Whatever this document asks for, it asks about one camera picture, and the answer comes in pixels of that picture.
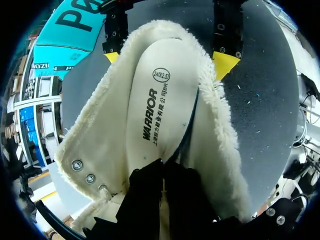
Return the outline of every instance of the screw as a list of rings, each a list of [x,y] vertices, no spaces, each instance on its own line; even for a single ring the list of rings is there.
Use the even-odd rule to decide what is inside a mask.
[[[218,29],[221,30],[221,31],[225,30],[225,25],[223,25],[223,24],[221,24],[221,23],[218,24],[217,27],[218,27]]]
[[[72,163],[71,163],[71,166],[72,166],[72,169],[74,171],[80,171],[82,169],[82,162],[80,160],[74,160]]]
[[[95,180],[96,180],[96,177],[95,177],[95,175],[93,175],[93,174],[88,174],[88,175],[85,177],[85,182],[86,182],[87,184],[93,184],[93,183],[95,182]]]
[[[268,208],[265,213],[269,216],[269,217],[272,217],[276,214],[276,210],[272,207]]]
[[[235,56],[236,56],[237,58],[241,58],[241,53],[240,53],[239,51],[237,51],[237,52],[235,53]]]
[[[286,221],[285,216],[280,215],[280,216],[278,216],[278,217],[276,218],[276,223],[277,223],[278,225],[283,225],[283,224],[285,223],[285,221]]]

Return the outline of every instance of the cable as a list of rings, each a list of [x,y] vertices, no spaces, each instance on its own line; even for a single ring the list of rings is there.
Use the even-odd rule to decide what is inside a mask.
[[[310,97],[310,111],[312,112],[312,98],[311,98],[311,95],[309,95]]]
[[[306,140],[306,136],[307,136],[307,118],[306,118],[304,111],[301,108],[299,110],[300,110],[302,117],[303,117],[304,127],[303,127],[303,132],[302,132],[301,136],[298,139],[295,139],[293,144],[299,143],[302,139],[303,139],[303,141],[301,142],[301,144],[299,146],[293,146],[294,148],[301,147],[304,144],[304,142]]]
[[[306,161],[309,162],[311,164],[311,167],[317,171],[318,173],[320,173],[320,167],[314,162],[314,160],[307,154],[306,148],[310,149],[311,151],[315,152],[316,154],[319,155],[318,152],[314,151],[313,149],[311,149],[310,147],[307,147],[306,145],[303,145],[303,149],[304,149],[304,154],[306,157]]]
[[[312,148],[310,148],[310,147],[308,147],[308,146],[306,146],[306,145],[303,145],[303,147],[304,147],[304,148],[307,148],[307,149],[310,149],[311,151],[315,152],[316,154],[318,154],[318,155],[320,156],[320,153],[317,152],[317,151],[315,151],[315,150],[313,150]]]
[[[296,182],[296,180],[292,180],[294,186],[296,187],[296,189],[299,191],[299,195],[304,195],[304,192],[302,191],[301,187],[299,186],[299,183]],[[303,204],[303,209],[307,208],[308,205],[308,201],[304,200],[302,198],[302,204]]]
[[[306,93],[306,97],[305,97],[305,99],[303,100],[303,102],[300,105],[303,105],[308,97],[310,97],[310,93],[309,92]]]
[[[310,123],[313,125],[313,124],[315,124],[316,122],[318,122],[318,121],[319,121],[319,119],[320,119],[320,117],[318,117],[318,119],[317,119],[317,120],[315,120],[315,122],[314,122],[314,123],[311,123],[311,122],[310,122]]]
[[[299,199],[299,198],[305,198],[305,201],[306,201],[305,207],[307,207],[308,204],[309,204],[309,197],[308,197],[308,195],[306,195],[306,194],[304,194],[304,193],[300,193],[300,194],[298,194],[297,196],[292,197],[292,198],[290,199],[290,201],[293,202],[294,200]]]

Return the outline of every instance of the white fleece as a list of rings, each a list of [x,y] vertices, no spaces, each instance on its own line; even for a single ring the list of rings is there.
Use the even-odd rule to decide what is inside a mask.
[[[236,216],[246,222],[251,217],[250,197],[241,174],[238,137],[231,125],[223,84],[215,81],[212,58],[197,39],[171,21],[154,20],[129,35],[118,60],[109,67],[59,146],[55,160],[62,175],[79,192],[95,201],[101,201],[99,186],[102,184],[111,194],[126,192],[131,172],[127,169],[126,155],[130,152],[126,152],[125,133],[135,69],[148,46],[168,38],[185,41],[196,53],[199,97],[184,165],[199,172],[203,188],[222,219]],[[81,171],[72,169],[72,161],[76,159],[83,163]],[[87,174],[95,175],[93,184],[85,182]]]

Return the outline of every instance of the fabric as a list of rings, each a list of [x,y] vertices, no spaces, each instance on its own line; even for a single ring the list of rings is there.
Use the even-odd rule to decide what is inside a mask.
[[[144,149],[145,146],[140,142],[144,136],[144,129],[141,129],[141,125],[145,123],[146,116],[133,122],[128,121],[131,117],[135,117],[130,113],[134,103],[130,99],[132,89],[135,89],[136,84],[143,86],[143,81],[146,85],[156,84],[152,76],[149,76],[154,66],[141,72],[141,78],[144,80],[136,80],[135,74],[138,74],[139,62],[143,59],[147,49],[150,50],[149,47],[153,44],[157,45],[168,39],[176,39],[176,41],[170,40],[170,44],[159,45],[160,50],[154,49],[154,51],[158,51],[158,54],[167,52],[170,59],[174,59],[175,55],[184,58],[179,60],[179,64],[183,67],[175,72],[175,76],[171,73],[170,78],[172,83],[173,80],[175,82],[171,86],[179,85],[180,90],[177,87],[172,89],[174,89],[176,99],[183,99],[185,102],[185,109],[182,109],[184,107],[182,103],[169,101],[170,104],[168,104],[172,103],[173,107],[168,107],[171,110],[166,113],[167,117],[171,114],[178,117],[174,109],[177,112],[180,111],[182,116],[178,120],[174,117],[167,118],[164,126],[167,126],[169,131],[164,134],[166,130],[161,129],[164,134],[162,138],[164,137],[167,142],[162,144],[160,141],[159,145],[153,146],[156,147],[156,151],[151,151]],[[171,44],[176,44],[177,50],[174,54],[170,54],[170,51],[174,51]],[[175,70],[179,68],[178,56],[176,57],[172,61],[163,57],[168,63],[167,68],[170,68],[170,65],[174,65]],[[161,61],[161,59],[161,57],[159,59],[155,57],[154,61],[165,64],[166,61]],[[163,71],[156,77],[160,76],[167,80],[166,74],[168,73]],[[185,80],[178,81],[179,77],[176,75],[183,76]],[[241,174],[238,137],[231,125],[230,106],[225,99],[223,84],[215,81],[215,78],[215,66],[211,57],[204,51],[197,39],[179,24],[155,20],[141,26],[129,35],[117,61],[109,67],[82,109],[75,125],[59,146],[55,160],[61,173],[79,192],[95,201],[96,205],[92,208],[100,208],[101,201],[108,202],[112,195],[126,193],[132,170],[150,164],[155,160],[153,158],[155,156],[163,157],[164,161],[168,159],[173,150],[179,146],[186,132],[182,130],[183,123],[187,126],[193,114],[191,134],[183,146],[179,162],[186,168],[198,171],[204,191],[213,209],[222,219],[235,216],[242,222],[249,221],[251,218],[250,197],[247,183]],[[195,86],[199,91],[198,98],[195,98]],[[144,95],[146,91],[150,91],[150,87],[143,88],[141,95]],[[144,95],[145,101],[140,100],[137,96],[137,106],[143,102],[141,105],[143,111],[147,110],[146,103],[150,97],[148,94],[149,92]],[[140,132],[135,132],[135,124],[139,125],[136,129],[137,131],[140,129]],[[83,168],[80,171],[73,170],[74,160],[81,160]],[[89,174],[95,176],[92,184],[86,183],[86,176]],[[107,189],[106,195],[101,194],[101,189],[105,188]],[[192,198],[192,189],[190,189],[190,198]],[[84,216],[79,218],[87,218],[90,213],[85,211]]]

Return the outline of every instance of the white insole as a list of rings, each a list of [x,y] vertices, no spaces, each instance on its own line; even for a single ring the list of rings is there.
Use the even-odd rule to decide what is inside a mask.
[[[179,147],[197,99],[197,64],[182,40],[156,41],[142,54],[133,78],[127,124],[128,173]]]

